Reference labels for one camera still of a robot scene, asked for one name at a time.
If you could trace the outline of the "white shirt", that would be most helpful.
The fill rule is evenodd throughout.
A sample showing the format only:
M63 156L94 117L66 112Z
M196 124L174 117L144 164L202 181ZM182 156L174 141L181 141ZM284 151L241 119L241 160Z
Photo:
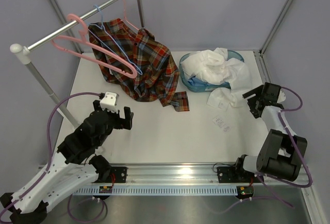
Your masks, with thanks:
M252 89L250 70L245 62L230 57L226 48L198 51L181 66L187 79L195 76L214 85L230 84L230 89L217 88L210 93L209 106L226 111L230 106L240 108L247 105L242 95Z

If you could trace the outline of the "light blue shirt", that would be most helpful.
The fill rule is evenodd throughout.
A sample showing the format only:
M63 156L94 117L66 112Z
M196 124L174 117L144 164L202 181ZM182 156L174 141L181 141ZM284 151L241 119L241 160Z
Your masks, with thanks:
M195 87L210 87L210 86L213 86L213 84L208 83L208 82L201 81L201 80L199 80L198 78L196 78L195 76L189 78L189 79L187 80L187 82L188 82L190 85L195 86Z

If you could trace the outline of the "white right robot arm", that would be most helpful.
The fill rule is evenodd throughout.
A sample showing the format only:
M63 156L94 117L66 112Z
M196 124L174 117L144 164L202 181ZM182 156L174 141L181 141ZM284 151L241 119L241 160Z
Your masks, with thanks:
M279 181L293 182L299 175L307 139L291 129L285 113L299 110L302 104L295 109L285 109L278 100L283 89L266 82L242 95L253 117L265 123L268 135L257 156L244 154L236 160L233 174L238 181L262 174Z

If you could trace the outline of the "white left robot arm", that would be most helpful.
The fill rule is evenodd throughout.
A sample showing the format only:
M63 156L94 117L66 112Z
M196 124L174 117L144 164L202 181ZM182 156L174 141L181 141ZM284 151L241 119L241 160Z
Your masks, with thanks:
M115 106L93 103L94 111L67 135L47 165L15 193L4 193L1 204L11 213L10 223L41 223L62 200L89 183L124 183L125 167L112 167L95 151L114 129L130 130L133 116L124 107L124 118Z

